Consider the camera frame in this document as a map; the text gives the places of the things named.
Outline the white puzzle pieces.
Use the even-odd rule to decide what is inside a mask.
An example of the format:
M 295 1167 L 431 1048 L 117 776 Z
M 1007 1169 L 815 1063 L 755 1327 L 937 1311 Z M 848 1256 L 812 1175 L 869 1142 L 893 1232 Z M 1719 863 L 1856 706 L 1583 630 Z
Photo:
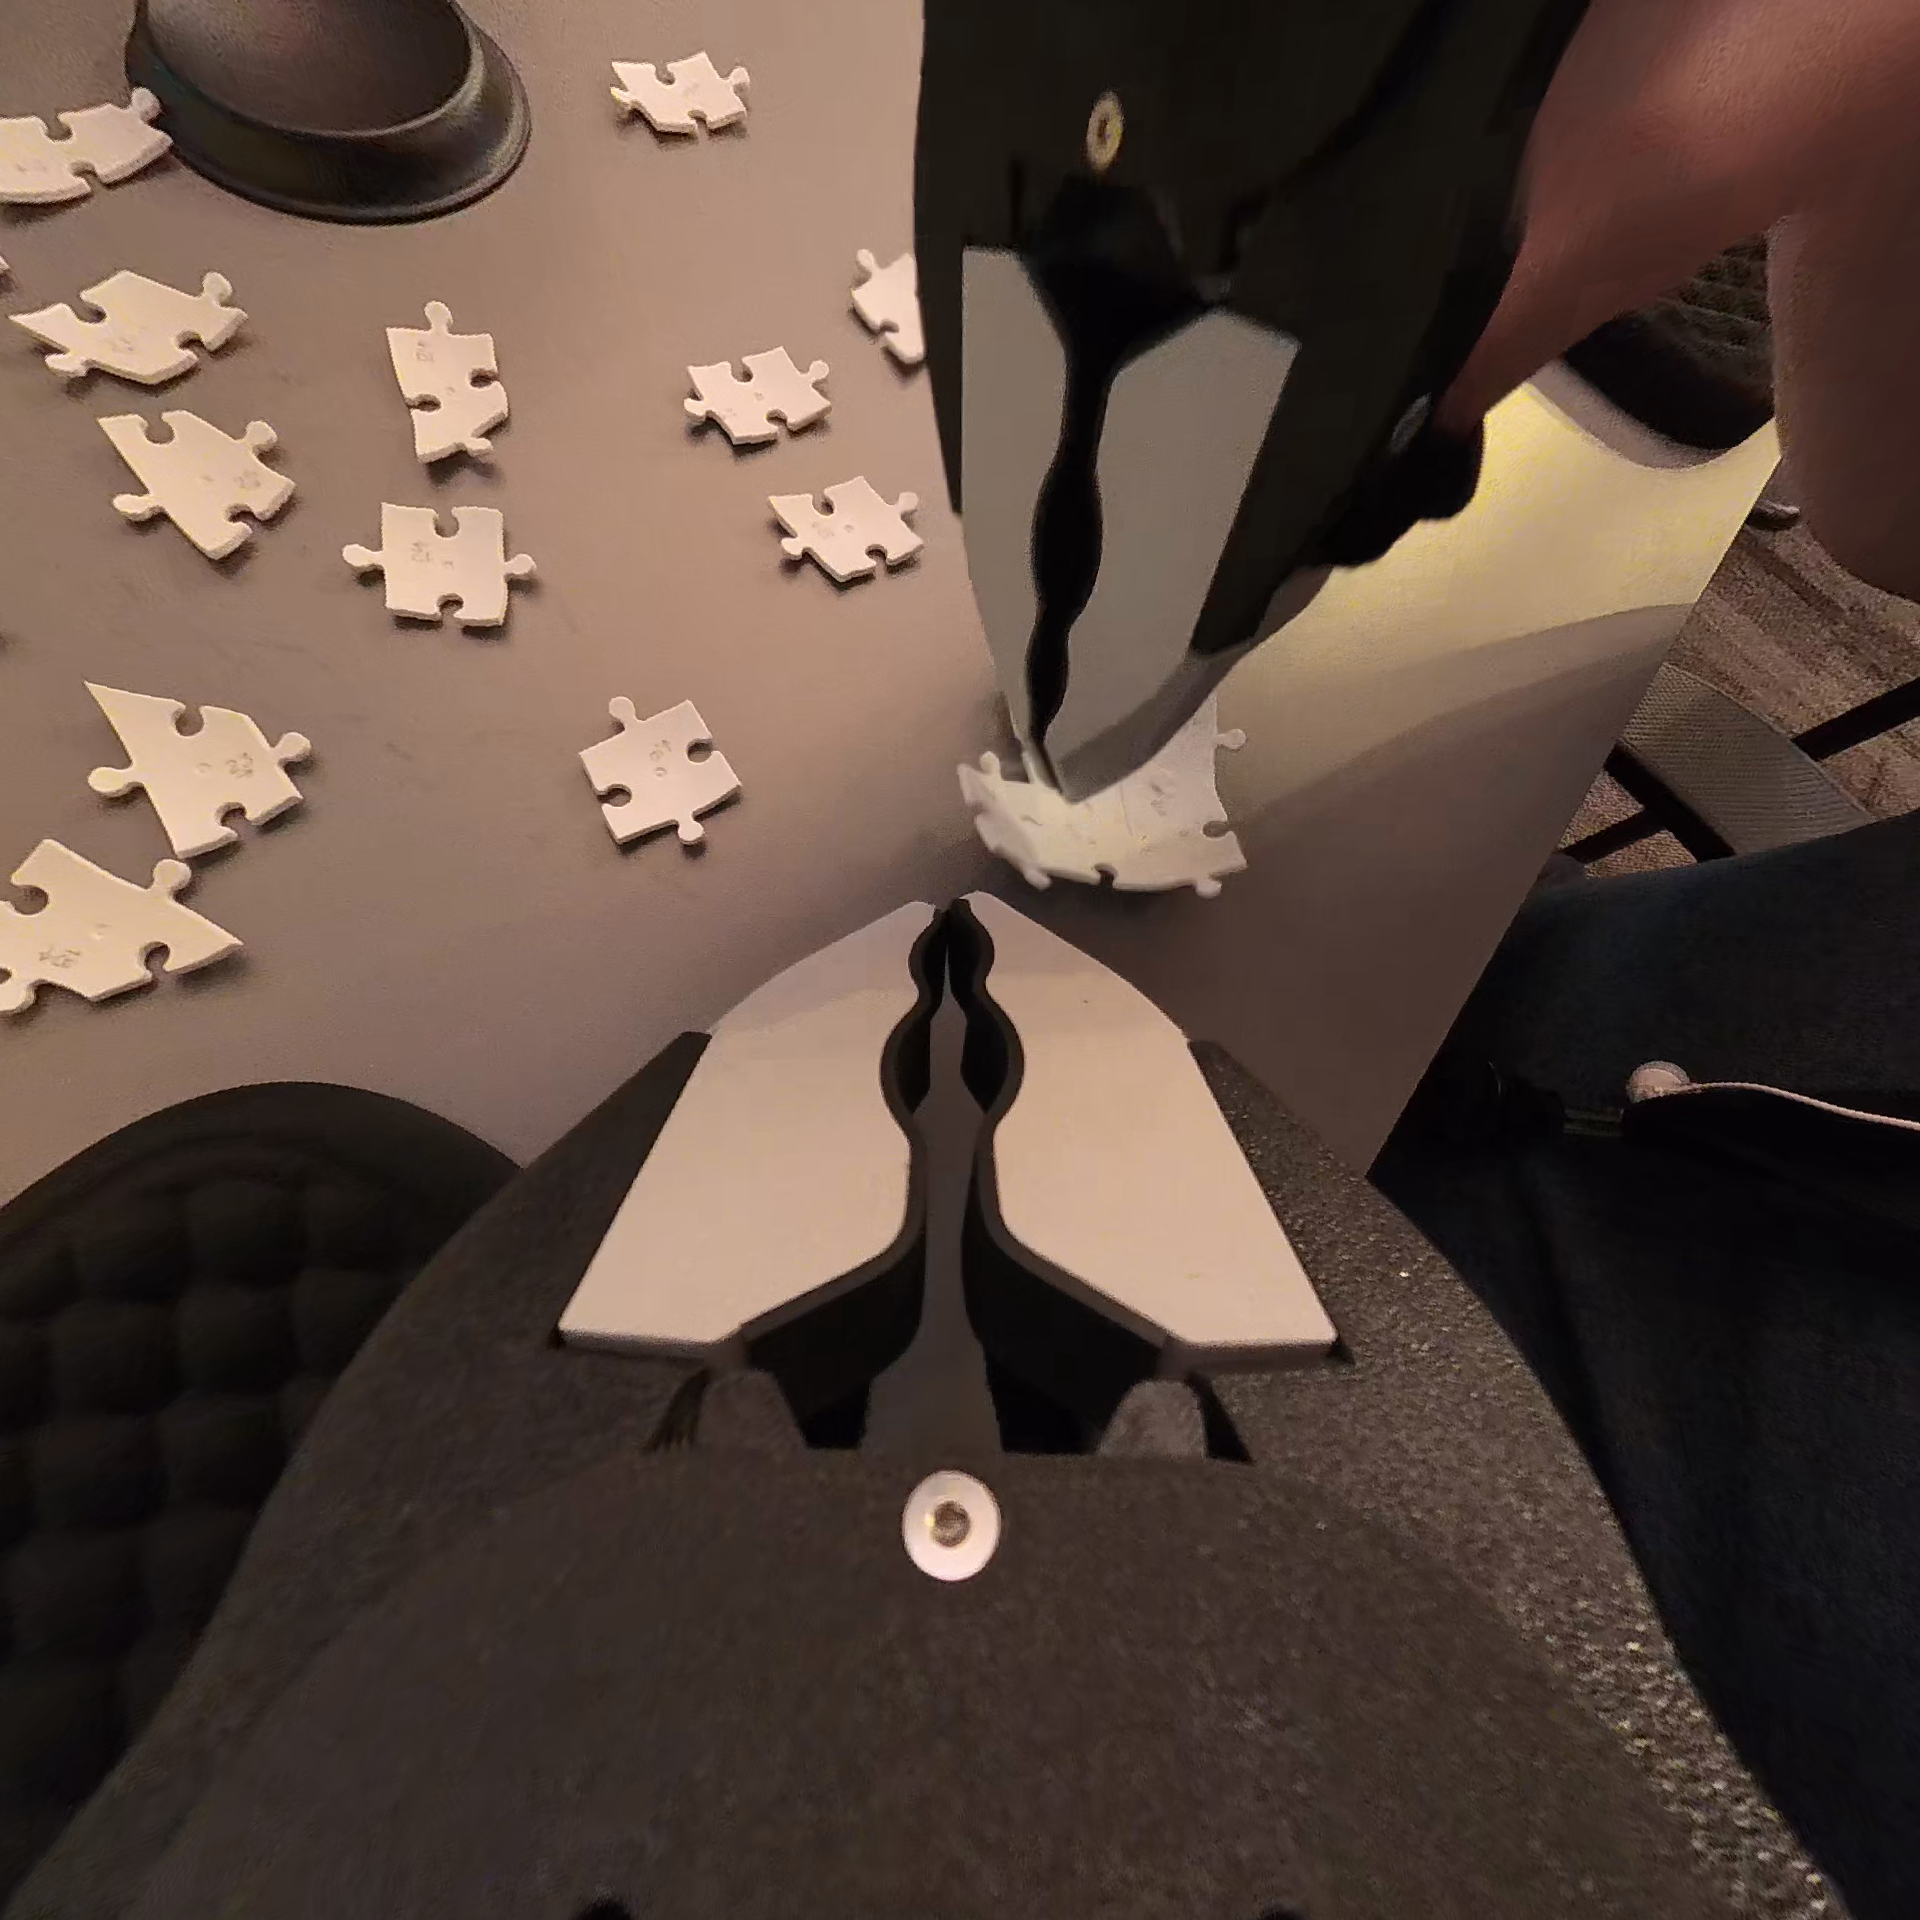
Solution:
M 95 186 L 140 175 L 170 149 L 157 128 L 157 96 L 146 87 L 132 87 L 124 103 L 60 119 L 60 135 L 34 114 L 4 119 L 4 203 L 76 202 Z M 55 305 L 9 318 L 47 349 L 47 368 L 63 377 L 106 374 L 162 387 L 195 374 L 197 345 L 221 349 L 245 321 L 231 281 L 218 273 L 195 294 L 117 273 L 84 290 L 83 302 L 88 317 Z M 495 344 L 488 334 L 455 331 L 443 302 L 424 313 L 424 327 L 389 329 L 401 392 L 428 435 L 419 450 L 431 463 L 482 455 L 489 432 L 508 416 Z M 165 518 L 205 561 L 231 561 L 297 491 L 268 465 L 277 435 L 261 421 L 226 435 L 186 410 L 165 411 L 160 423 L 162 438 L 144 416 L 99 421 L 137 481 L 113 507 L 128 525 Z M 379 544 L 348 544 L 343 562 L 383 579 L 396 618 L 453 615 L 472 632 L 500 627 L 512 586 L 538 574 L 531 555 L 508 552 L 500 511 L 474 506 L 455 507 L 450 531 L 441 531 L 434 507 L 385 504 Z M 144 793 L 171 858 L 148 881 L 130 883 L 55 839 L 39 842 L 11 874 L 17 889 L 39 897 L 39 909 L 4 904 L 4 1017 L 28 1014 L 47 991 L 95 1003 L 141 992 L 153 983 L 156 955 L 168 971 L 183 975 L 237 953 L 237 937 L 180 902 L 191 863 L 233 845 L 231 819 L 268 825 L 301 802 L 290 779 L 290 769 L 313 752 L 301 734 L 266 738 L 252 715 L 221 706 L 201 706 L 199 726 L 186 730 L 186 706 L 176 699 L 95 683 L 88 694 L 128 751 L 127 767 L 88 776 L 92 791 L 106 800 Z M 612 839 L 626 846 L 672 831 L 685 849 L 698 849 L 705 816 L 730 806 L 740 782 L 696 706 L 640 719 L 632 699 L 616 698 L 608 715 L 616 734 L 584 752 L 584 769 Z

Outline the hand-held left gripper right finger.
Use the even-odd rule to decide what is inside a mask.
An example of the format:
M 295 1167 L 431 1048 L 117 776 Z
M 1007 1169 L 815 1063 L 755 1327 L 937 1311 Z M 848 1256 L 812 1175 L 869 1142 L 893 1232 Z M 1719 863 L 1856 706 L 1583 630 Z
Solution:
M 968 1319 L 1018 1401 L 1092 1443 L 1144 1384 L 1337 1353 L 1186 1033 L 1151 997 L 987 895 L 953 906 L 953 995 L 981 1110 Z

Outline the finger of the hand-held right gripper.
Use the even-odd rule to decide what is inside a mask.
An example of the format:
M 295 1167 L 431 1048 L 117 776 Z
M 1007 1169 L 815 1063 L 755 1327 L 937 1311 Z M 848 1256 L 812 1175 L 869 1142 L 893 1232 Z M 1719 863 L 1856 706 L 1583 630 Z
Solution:
M 1050 785 L 1080 785 L 1068 751 L 1047 744 L 1044 698 L 1033 687 L 1040 496 L 1063 449 L 1071 392 L 1068 331 L 1029 262 L 968 247 L 957 518 L 999 696 Z
M 1051 719 L 1051 782 L 1090 800 L 1152 761 L 1251 650 L 1194 650 L 1299 344 L 1210 312 L 1113 379 L 1096 457 L 1099 555 Z

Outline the joined puzzle piece section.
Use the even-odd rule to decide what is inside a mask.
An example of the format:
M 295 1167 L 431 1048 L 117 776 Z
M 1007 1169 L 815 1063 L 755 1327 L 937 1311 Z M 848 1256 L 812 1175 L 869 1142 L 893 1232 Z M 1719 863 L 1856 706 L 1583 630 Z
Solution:
M 1019 778 L 993 752 L 955 774 L 983 849 L 1035 889 L 1072 881 L 1215 898 L 1247 866 L 1216 791 L 1216 758 L 1242 745 L 1244 731 L 1224 730 L 1210 698 L 1152 761 L 1090 800 L 1065 800 L 1029 755 Z

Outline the person's right hand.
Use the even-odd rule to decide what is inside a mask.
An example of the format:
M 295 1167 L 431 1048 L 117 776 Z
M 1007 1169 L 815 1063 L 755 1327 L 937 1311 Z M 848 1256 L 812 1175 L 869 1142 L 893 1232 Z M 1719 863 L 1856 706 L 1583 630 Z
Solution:
M 1746 5 L 1589 5 L 1527 143 L 1521 254 L 1434 419 L 1466 440 L 1505 397 L 1599 325 L 1668 294 L 1757 215 L 1728 214 L 1712 161 Z

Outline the black round ball stand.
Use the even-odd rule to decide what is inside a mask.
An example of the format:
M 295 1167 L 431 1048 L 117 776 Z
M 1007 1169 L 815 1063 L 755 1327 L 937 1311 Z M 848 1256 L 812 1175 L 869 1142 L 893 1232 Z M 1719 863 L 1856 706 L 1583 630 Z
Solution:
M 533 134 L 512 61 L 453 3 L 140 3 L 127 69 L 195 175 L 327 225 L 475 203 Z

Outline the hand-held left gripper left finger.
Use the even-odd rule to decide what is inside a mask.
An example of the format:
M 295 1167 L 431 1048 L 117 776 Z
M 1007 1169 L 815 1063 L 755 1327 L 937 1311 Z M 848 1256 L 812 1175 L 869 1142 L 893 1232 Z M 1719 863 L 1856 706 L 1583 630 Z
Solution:
M 921 1331 L 917 1133 L 947 910 L 912 902 L 759 983 L 707 1033 L 555 1327 L 570 1353 L 763 1376 L 860 1449 Z

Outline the person's right forearm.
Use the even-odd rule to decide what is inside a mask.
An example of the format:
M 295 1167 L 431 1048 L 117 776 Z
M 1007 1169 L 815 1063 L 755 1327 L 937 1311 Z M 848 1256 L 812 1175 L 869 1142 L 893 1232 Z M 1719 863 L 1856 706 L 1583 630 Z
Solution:
M 1839 565 L 1919 586 L 1919 7 L 1617 5 L 1645 296 L 1767 233 L 1773 407 Z

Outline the black chair base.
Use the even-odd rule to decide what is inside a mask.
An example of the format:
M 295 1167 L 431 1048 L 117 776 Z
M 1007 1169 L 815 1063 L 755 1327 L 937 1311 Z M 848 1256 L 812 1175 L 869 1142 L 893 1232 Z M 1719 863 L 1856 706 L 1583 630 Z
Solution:
M 1813 761 L 1826 761 L 1866 741 L 1885 737 L 1913 722 L 1920 713 L 1919 678 L 1861 702 L 1836 719 L 1792 734 L 1792 745 Z

